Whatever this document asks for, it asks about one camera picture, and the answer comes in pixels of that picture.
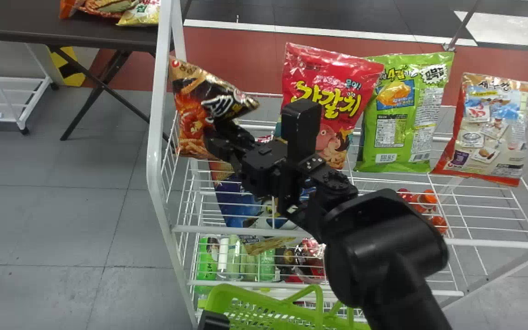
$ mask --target red snack bag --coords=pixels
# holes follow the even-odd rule
[[[315,149],[342,169],[352,132],[384,65],[346,54],[287,42],[282,71],[282,107],[298,99],[323,106]]]

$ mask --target snack package on table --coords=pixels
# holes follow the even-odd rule
[[[84,0],[60,0],[60,13],[58,17],[61,19],[71,17],[83,4]]]
[[[315,149],[329,166],[343,168],[354,127],[383,67],[355,56],[287,42],[282,107],[298,99],[323,106]],[[277,136],[280,130],[277,124]]]
[[[452,52],[382,55],[384,64],[364,110],[356,171],[427,172]]]
[[[168,77],[178,111],[177,150],[184,157],[215,160],[203,143],[203,128],[215,120],[235,119],[260,106],[232,84],[172,56]]]
[[[518,186],[527,125],[528,82],[464,73],[453,137],[433,173]]]
[[[85,13],[90,13],[91,15],[97,15],[105,18],[120,18],[122,12],[112,12],[104,10],[104,2],[100,0],[85,0],[84,5],[80,6],[78,9]]]
[[[159,14],[160,0],[139,0],[138,4],[123,13],[117,25],[120,27],[158,25]]]

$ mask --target cartoon character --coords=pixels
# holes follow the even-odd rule
[[[319,156],[330,163],[339,163],[340,154],[347,149],[350,139],[343,137],[341,133],[336,133],[329,125],[321,124],[319,134],[315,143],[315,150]]]

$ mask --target table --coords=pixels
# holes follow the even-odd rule
[[[46,44],[74,69],[97,84],[71,122],[61,140],[67,140],[82,117],[105,90],[128,109],[149,123],[148,115],[107,86],[134,51],[154,54],[156,27],[118,27],[113,19],[103,19],[77,11],[70,19],[59,19],[59,0],[0,0],[0,40]],[[63,46],[82,46],[116,50],[99,77],[69,57]]]

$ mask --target wire basket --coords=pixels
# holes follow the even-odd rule
[[[315,309],[295,304],[299,299],[314,293]],[[341,302],[324,312],[323,291],[320,286],[307,286],[283,300],[270,298],[260,293],[245,290],[230,284],[215,286],[209,298],[206,311],[224,314],[232,329],[242,330],[369,330],[367,324],[354,322],[354,311],[347,309],[347,318],[341,318],[337,311]]]

